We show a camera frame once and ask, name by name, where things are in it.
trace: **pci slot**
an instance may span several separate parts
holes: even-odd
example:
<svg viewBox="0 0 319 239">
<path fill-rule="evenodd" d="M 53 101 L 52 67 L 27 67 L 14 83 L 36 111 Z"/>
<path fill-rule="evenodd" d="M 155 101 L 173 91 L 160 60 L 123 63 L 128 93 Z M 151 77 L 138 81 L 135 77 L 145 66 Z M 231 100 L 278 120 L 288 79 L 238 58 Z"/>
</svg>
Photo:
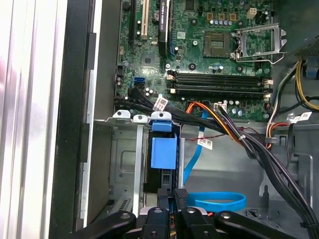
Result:
<svg viewBox="0 0 319 239">
<path fill-rule="evenodd" d="M 142 30 L 141 30 L 141 38 L 143 40 L 147 40 L 148 38 L 149 8 L 150 8 L 150 0 L 143 0 L 143 15 L 142 15 Z"/>
</svg>

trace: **cable bundle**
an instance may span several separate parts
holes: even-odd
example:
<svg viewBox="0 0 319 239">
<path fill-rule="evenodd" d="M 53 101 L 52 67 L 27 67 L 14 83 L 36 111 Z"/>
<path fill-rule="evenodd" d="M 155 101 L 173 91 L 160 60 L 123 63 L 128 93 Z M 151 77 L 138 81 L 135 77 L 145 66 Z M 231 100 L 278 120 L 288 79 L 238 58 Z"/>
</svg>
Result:
<svg viewBox="0 0 319 239">
<path fill-rule="evenodd" d="M 139 89 L 129 89 L 128 95 L 130 101 L 116 100 L 115 103 L 118 107 L 126 106 L 148 115 L 153 112 L 154 104 Z M 215 112 L 202 103 L 192 102 L 188 109 L 191 110 L 194 106 L 199 106 L 206 110 L 212 116 L 212 119 L 201 119 L 192 116 L 187 113 L 188 110 L 184 112 L 169 104 L 166 105 L 165 111 L 171 113 L 176 123 L 207 127 L 229 135 L 235 142 L 242 145 L 250 158 L 257 159 L 261 167 L 266 171 L 275 189 L 301 217 L 304 222 L 302 225 L 307 228 L 310 238 L 319 239 L 318 220 L 303 193 L 282 162 L 267 150 L 261 142 L 248 133 L 240 131 L 223 108 L 218 108 L 218 111 Z"/>
</svg>

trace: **white label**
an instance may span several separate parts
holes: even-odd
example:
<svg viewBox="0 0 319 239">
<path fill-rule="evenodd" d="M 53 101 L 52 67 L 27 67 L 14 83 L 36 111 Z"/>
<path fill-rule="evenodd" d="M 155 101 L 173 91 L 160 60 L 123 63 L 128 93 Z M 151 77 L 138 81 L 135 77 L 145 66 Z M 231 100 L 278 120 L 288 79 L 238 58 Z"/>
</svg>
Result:
<svg viewBox="0 0 319 239">
<path fill-rule="evenodd" d="M 167 104 L 168 104 L 167 99 L 163 97 L 158 97 L 158 99 L 156 100 L 154 104 L 153 111 L 163 111 Z"/>
<path fill-rule="evenodd" d="M 186 32 L 178 31 L 177 32 L 177 38 L 178 39 L 186 39 Z"/>
<path fill-rule="evenodd" d="M 300 118 L 300 116 L 294 117 L 294 119 L 291 121 L 291 123 L 297 123 L 299 118 Z"/>
<path fill-rule="evenodd" d="M 303 114 L 300 116 L 300 118 L 298 119 L 298 121 L 309 120 L 311 114 L 312 114 L 312 112 L 305 112 L 305 113 L 303 113 Z"/>
<path fill-rule="evenodd" d="M 200 139 L 197 140 L 197 144 L 212 150 L 213 149 L 213 142 L 208 140 L 207 138 L 203 138 L 203 137 L 204 137 L 204 132 L 200 131 L 198 133 L 198 138 L 200 138 Z"/>
</svg>

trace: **cable tie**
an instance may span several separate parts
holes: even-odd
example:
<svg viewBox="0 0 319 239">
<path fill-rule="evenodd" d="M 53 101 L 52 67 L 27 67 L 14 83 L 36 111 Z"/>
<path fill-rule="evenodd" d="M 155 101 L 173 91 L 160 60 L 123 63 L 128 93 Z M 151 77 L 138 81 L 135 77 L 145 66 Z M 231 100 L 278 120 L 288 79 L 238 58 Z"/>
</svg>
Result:
<svg viewBox="0 0 319 239">
<path fill-rule="evenodd" d="M 318 224 L 300 223 L 300 226 L 301 226 L 302 228 L 311 229 L 311 228 L 317 228 L 319 225 L 318 225 Z"/>
<path fill-rule="evenodd" d="M 245 138 L 246 138 L 246 136 L 245 136 L 245 135 L 242 135 L 242 136 L 239 137 L 238 140 L 241 141 L 241 140 L 243 140 L 243 139 L 245 139 Z"/>
</svg>

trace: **ram slot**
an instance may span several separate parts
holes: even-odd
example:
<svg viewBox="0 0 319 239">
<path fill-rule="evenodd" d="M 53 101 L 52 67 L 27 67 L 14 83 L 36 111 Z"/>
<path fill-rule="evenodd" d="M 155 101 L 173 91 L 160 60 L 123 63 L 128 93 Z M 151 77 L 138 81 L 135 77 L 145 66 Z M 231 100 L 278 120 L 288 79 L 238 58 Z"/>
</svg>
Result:
<svg viewBox="0 0 319 239">
<path fill-rule="evenodd" d="M 178 95 L 262 98 L 272 92 L 266 81 L 262 77 L 173 73 L 168 88 L 171 94 Z"/>
</svg>

